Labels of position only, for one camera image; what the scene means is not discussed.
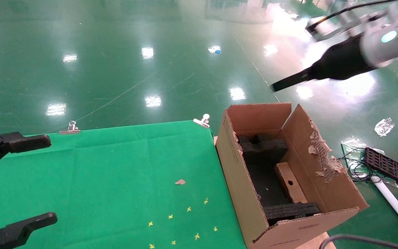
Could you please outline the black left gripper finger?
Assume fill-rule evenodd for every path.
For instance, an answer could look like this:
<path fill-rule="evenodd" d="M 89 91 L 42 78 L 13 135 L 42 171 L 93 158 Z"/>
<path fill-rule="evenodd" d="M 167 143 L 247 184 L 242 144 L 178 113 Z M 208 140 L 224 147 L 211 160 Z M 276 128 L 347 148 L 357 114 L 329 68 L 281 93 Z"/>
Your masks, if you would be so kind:
<path fill-rule="evenodd" d="M 0 229 L 0 249 L 14 249 L 26 244 L 33 231 L 57 223 L 55 213 L 45 213 Z"/>
<path fill-rule="evenodd" d="M 0 160 L 9 153 L 23 153 L 51 146 L 48 135 L 25 137 L 20 132 L 0 134 Z"/>

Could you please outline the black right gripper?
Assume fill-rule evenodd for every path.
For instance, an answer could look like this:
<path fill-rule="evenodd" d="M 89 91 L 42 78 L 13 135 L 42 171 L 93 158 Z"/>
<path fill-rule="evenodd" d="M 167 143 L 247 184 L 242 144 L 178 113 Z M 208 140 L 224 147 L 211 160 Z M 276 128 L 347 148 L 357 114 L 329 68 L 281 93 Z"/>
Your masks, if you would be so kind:
<path fill-rule="evenodd" d="M 328 48 L 311 67 L 270 85 L 272 92 L 278 92 L 310 80 L 347 80 L 376 69 L 362 55 L 359 34 Z"/>

